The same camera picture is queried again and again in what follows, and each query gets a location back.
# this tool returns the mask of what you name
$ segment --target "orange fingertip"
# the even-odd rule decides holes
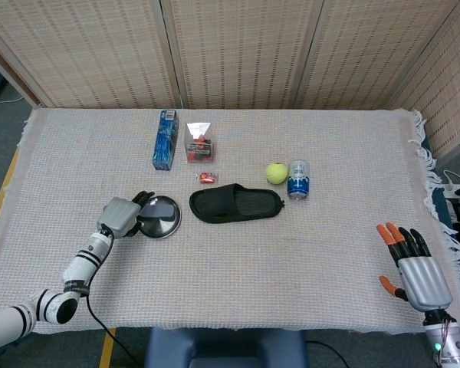
[[[387,290],[387,292],[392,295],[392,296],[396,296],[396,290],[397,290],[397,287],[395,287],[388,278],[386,278],[385,276],[380,276],[379,277],[379,280],[380,280],[380,283],[382,284],[383,288],[385,290]]]
[[[385,226],[377,225],[376,230],[379,232],[380,236],[383,238],[383,241],[385,242],[385,244],[394,245],[396,243],[395,239],[386,230]]]
[[[387,222],[386,228],[389,229],[389,231],[392,233],[392,236],[396,242],[404,242],[406,240],[404,235],[400,233],[399,229],[392,222]]]

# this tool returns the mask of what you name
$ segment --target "robotic arm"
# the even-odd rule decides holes
[[[46,289],[23,304],[0,311],[0,347],[28,335],[38,320],[68,322],[79,299],[89,294],[90,283],[109,255],[114,239],[133,236],[139,230],[137,216],[153,194],[140,192],[132,201],[114,197],[97,221],[98,232],[89,237],[63,273],[63,292]]]
[[[388,222],[376,227],[399,269],[405,289],[380,276],[382,286],[394,297],[424,312],[424,330],[439,367],[460,368],[460,327],[446,308],[453,301],[445,276],[431,256],[428,245],[414,229],[410,232]]]

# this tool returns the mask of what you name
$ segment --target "white cable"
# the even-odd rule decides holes
[[[20,101],[20,100],[24,100],[24,98],[21,97],[21,98],[18,98],[17,100],[0,101],[0,104],[9,104],[11,102],[17,102],[17,101]]]
[[[448,179],[448,181],[449,181],[449,183],[450,183],[451,186],[453,185],[453,182],[452,182],[452,180],[449,178],[449,176],[446,175],[446,173],[455,175],[455,176],[457,176],[458,178],[460,178],[460,175],[457,174],[456,172],[453,172],[453,171],[450,171],[450,170],[443,170],[443,175],[446,176],[446,179]]]

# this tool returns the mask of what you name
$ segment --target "blue box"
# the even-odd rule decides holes
[[[177,112],[175,110],[162,110],[152,159],[155,170],[169,171],[172,167],[178,132],[179,118]]]

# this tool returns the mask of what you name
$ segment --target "textured tablecloth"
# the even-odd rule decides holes
[[[0,212],[0,308],[36,292],[61,292],[61,275],[95,231],[113,196],[140,190],[174,198],[179,230],[164,240],[116,241],[92,285],[91,303],[109,327],[340,328],[390,333],[422,329],[423,315],[387,294],[378,276],[399,275],[376,225],[425,235],[452,289],[460,322],[460,251],[449,250],[423,202],[426,162],[419,119],[396,111],[178,110],[170,172],[152,164],[159,110],[36,110],[20,143]],[[187,164],[185,123],[214,123],[213,164]],[[291,201],[265,180],[270,162],[310,163],[310,197]],[[210,225],[189,209],[211,170],[219,185],[275,190],[286,206],[274,218]],[[84,300],[64,326],[97,329]]]

